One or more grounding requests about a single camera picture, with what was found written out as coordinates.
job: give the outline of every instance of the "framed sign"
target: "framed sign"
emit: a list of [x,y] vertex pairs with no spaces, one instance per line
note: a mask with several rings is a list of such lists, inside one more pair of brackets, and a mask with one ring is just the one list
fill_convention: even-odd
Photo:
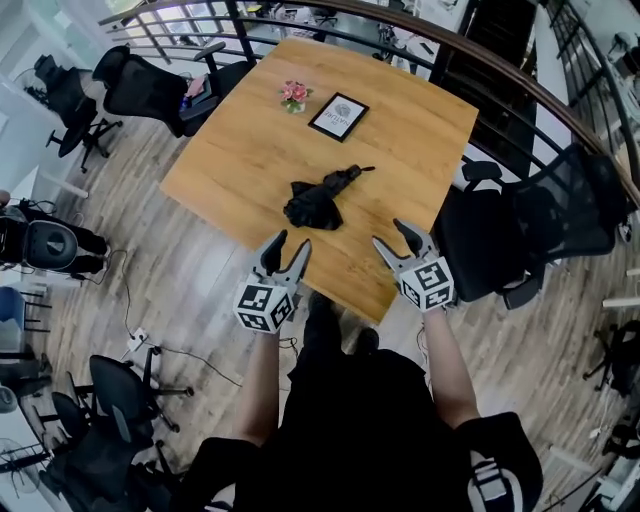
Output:
[[320,109],[309,126],[340,142],[348,137],[369,107],[339,92]]

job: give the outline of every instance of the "folded umbrella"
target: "folded umbrella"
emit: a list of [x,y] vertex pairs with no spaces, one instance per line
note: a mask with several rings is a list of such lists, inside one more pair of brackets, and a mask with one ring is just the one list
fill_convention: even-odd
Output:
[[284,207],[284,214],[289,222],[298,228],[307,226],[316,229],[338,229],[343,220],[333,198],[360,174],[374,169],[375,167],[360,168],[352,165],[345,171],[327,174],[319,185],[294,181],[291,183],[293,198]]

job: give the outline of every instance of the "person's hand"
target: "person's hand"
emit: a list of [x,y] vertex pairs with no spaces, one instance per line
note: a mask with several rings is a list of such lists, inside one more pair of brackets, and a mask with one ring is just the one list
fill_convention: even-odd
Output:
[[11,201],[11,194],[6,190],[0,189],[0,208],[4,208]]

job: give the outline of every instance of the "person's arm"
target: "person's arm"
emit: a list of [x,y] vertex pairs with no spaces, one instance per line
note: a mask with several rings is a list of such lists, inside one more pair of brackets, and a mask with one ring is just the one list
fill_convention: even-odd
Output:
[[451,332],[444,309],[423,314],[433,401],[438,416],[451,428],[480,417],[469,371]]
[[257,336],[236,408],[233,437],[257,446],[278,428],[279,341],[278,333]]

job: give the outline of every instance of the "wooden table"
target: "wooden table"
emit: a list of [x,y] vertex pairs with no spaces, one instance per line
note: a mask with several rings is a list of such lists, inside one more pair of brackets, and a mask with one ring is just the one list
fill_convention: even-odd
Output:
[[[314,90],[306,111],[288,114],[286,80]],[[370,107],[344,143],[307,126],[341,92]],[[162,190],[250,249],[281,229],[288,262],[306,238],[305,283],[379,323],[396,289],[372,235],[408,252],[392,219],[430,230],[471,133],[477,110],[442,89],[336,46],[287,39],[227,96],[189,142]],[[282,209],[292,181],[319,183],[352,164],[374,165],[337,198],[337,231],[294,228]]]

